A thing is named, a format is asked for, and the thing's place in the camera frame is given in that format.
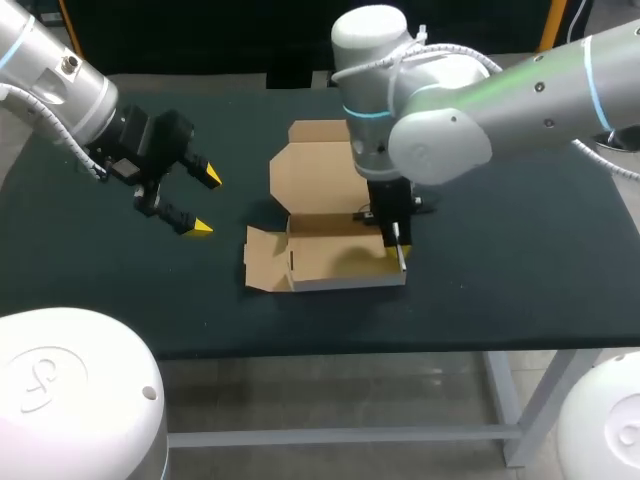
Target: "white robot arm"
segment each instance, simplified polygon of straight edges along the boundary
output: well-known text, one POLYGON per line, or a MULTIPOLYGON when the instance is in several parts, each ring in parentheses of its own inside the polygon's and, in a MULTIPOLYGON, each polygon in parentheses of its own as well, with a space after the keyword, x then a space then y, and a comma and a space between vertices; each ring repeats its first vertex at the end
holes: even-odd
POLYGON ((134 207, 144 215, 157 215, 178 234, 212 231, 159 194, 176 162, 208 188, 221 184, 190 149, 193 125, 176 111, 153 118, 120 105, 108 78, 13 0, 0 0, 0 106, 70 148, 95 178, 135 185, 134 207))
POLYGON ((558 47, 502 72, 453 44, 424 45, 398 9, 376 5, 336 21, 332 42, 357 171, 385 245, 411 244, 413 182, 438 185, 527 149, 640 123, 640 21, 558 47))

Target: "cardboard box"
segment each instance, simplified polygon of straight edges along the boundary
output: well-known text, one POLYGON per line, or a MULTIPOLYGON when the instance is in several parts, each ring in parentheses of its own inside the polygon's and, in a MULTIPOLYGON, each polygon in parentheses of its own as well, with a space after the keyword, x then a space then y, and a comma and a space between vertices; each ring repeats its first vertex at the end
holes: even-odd
POLYGON ((246 285, 299 292, 404 285, 377 227, 353 220, 368 207, 344 121, 298 121, 270 163, 271 194, 289 211, 286 232, 247 228, 246 285))

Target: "box flap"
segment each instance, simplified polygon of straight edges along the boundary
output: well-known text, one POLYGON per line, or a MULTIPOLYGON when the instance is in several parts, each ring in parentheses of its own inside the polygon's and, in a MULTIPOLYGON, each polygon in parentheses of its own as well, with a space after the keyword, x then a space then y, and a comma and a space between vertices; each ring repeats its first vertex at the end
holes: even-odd
POLYGON ((266 292, 288 292, 287 238, 284 233, 247 227, 245 284, 266 292))
POLYGON ((348 142, 290 143, 269 168, 271 194, 292 215, 354 213, 369 203, 348 142))
POLYGON ((344 120, 298 120, 289 128, 289 143, 349 141, 344 120))

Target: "dark green table surface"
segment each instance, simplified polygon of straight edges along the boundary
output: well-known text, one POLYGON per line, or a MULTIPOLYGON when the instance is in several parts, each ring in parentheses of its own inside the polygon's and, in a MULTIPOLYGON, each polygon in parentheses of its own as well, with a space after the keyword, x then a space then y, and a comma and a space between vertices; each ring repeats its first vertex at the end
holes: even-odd
POLYGON ((32 138, 0 190, 0 315, 111 315, 160 358, 640 345, 640 238, 609 176, 571 147, 495 162, 438 188, 415 219, 402 288, 267 294, 244 287, 247 224, 284 226, 268 161, 295 119, 338 118, 333 91, 136 94, 196 124, 225 181, 176 168, 163 191, 217 233, 185 239, 32 138))

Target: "floor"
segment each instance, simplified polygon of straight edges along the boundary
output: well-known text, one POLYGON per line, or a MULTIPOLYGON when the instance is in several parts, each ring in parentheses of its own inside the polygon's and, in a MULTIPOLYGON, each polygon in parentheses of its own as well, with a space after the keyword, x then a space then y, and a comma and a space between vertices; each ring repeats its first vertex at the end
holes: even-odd
MULTIPOLYGON (((640 18, 628 0, 596 0, 589 33, 640 18)), ((501 56, 508 65, 522 56, 501 56)), ((317 73, 314 87, 322 85, 317 73)), ((263 75, 219 77, 114 77, 121 88, 220 91, 264 88, 263 75)), ((30 135, 0 110, 0 188, 30 135)), ((640 156, 608 153, 640 170, 640 156)), ((640 187, 617 181, 640 228, 640 187)), ((554 352, 510 353, 524 403, 554 352)), ((606 351, 601 361, 618 351, 606 351)), ((495 421, 477 353, 349 355, 267 358, 161 365, 171 431, 295 427, 383 426, 495 421)), ((554 432, 526 469, 506 470, 494 442, 353 444, 179 450, 171 477, 178 480, 422 479, 562 480, 554 432)))

